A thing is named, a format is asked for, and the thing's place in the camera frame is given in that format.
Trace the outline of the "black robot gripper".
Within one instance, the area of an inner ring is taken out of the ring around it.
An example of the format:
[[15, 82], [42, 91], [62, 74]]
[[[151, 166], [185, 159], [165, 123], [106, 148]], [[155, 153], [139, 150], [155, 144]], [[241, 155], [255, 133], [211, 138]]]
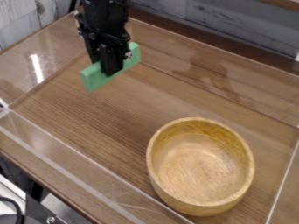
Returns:
[[91, 62], [101, 62], [106, 76], [125, 68], [130, 53], [130, 6], [131, 0], [82, 0], [83, 11], [77, 15]]

